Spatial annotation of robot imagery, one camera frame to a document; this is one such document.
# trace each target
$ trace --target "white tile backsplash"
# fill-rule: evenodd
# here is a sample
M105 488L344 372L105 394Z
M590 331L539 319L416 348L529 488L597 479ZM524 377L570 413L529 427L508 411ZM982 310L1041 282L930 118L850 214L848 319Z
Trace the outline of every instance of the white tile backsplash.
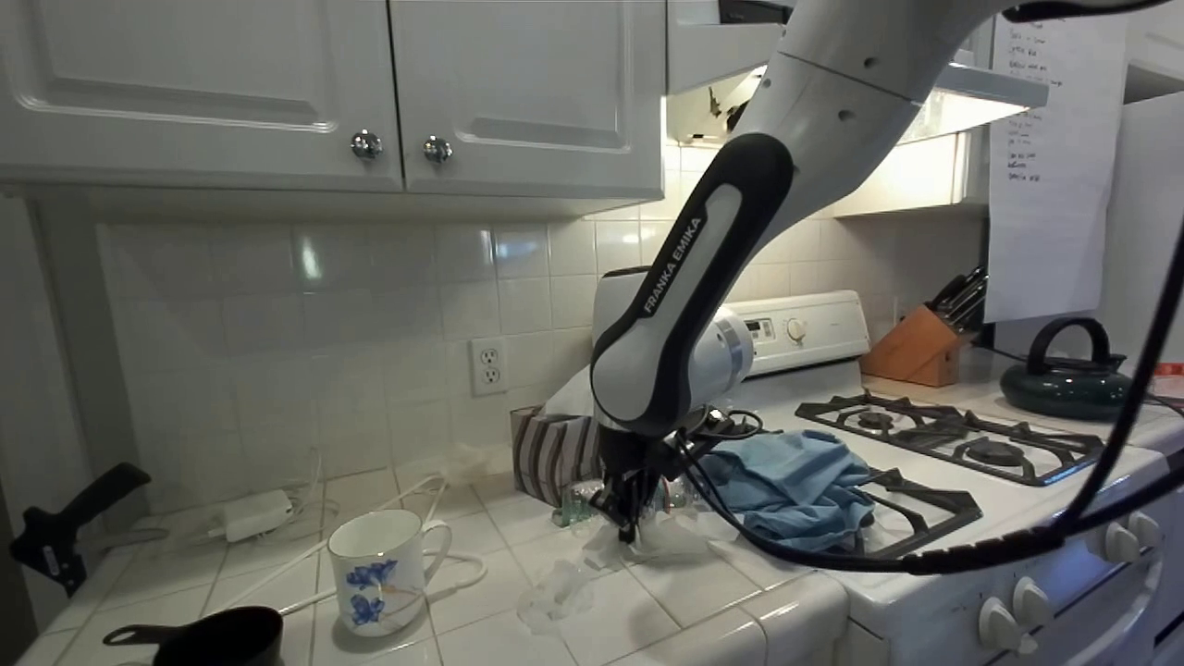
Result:
M671 199L578 221L203 218L101 209L137 443L158 506L228 498L502 443L590 360L603 268L649 261L705 160L671 163ZM875 329L978 253L975 224L812 218L733 294L860 287ZM469 394L465 345L508 340L502 394Z

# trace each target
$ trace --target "knife block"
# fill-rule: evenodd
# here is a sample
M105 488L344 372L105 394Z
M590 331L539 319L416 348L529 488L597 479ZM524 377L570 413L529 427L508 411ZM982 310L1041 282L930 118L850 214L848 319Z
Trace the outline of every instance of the knife block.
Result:
M952 385L957 377L957 350L964 335L930 307L917 307L875 345L862 360L862 372L902 385Z

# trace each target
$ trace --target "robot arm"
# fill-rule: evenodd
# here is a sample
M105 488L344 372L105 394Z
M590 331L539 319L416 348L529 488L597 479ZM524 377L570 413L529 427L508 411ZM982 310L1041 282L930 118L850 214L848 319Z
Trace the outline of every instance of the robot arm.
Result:
M692 348L753 253L856 191L891 150L956 48L992 15L1110 15L1162 0L797 0L735 136L681 205L632 303L592 348L603 509L632 540L686 424Z

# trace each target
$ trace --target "cabinet door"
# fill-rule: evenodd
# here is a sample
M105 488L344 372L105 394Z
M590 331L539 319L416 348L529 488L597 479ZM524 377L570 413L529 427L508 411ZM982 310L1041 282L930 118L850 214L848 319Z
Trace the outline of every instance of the cabinet door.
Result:
M394 187L385 0L0 0L0 172Z
M663 187L663 0L394 7L411 191Z

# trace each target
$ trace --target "black frying pan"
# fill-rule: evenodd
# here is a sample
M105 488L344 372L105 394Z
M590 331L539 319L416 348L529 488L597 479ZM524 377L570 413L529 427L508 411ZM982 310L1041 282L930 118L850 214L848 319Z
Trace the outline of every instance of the black frying pan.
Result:
M119 643L158 643L154 666L277 666L284 616L269 605L232 605L194 625L122 625Z

